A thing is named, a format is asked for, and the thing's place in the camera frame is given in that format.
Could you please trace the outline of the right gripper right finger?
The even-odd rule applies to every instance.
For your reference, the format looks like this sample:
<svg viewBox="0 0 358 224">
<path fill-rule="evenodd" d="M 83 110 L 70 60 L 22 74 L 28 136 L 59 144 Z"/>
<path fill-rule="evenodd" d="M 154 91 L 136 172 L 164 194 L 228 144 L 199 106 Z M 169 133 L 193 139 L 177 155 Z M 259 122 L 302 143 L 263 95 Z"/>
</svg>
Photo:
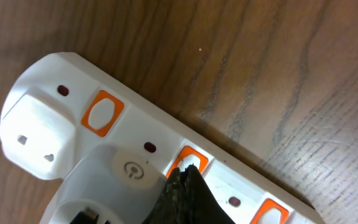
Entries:
<svg viewBox="0 0 358 224">
<path fill-rule="evenodd" d="M 187 167 L 187 189 L 190 223 L 229 224 L 234 223 L 220 207 L 197 167 Z"/>
</svg>

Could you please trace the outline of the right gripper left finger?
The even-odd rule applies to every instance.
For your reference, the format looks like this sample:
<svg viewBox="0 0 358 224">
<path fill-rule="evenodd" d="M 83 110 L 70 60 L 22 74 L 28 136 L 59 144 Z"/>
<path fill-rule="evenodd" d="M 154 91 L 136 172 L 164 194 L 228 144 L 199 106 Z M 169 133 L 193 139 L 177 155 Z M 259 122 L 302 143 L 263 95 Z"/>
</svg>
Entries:
<svg viewBox="0 0 358 224">
<path fill-rule="evenodd" d="M 191 223 L 191 197 L 188 169 L 181 171 L 179 168 L 176 168 L 170 174 L 152 211 L 143 221 L 143 224 L 153 223 Z"/>
</svg>

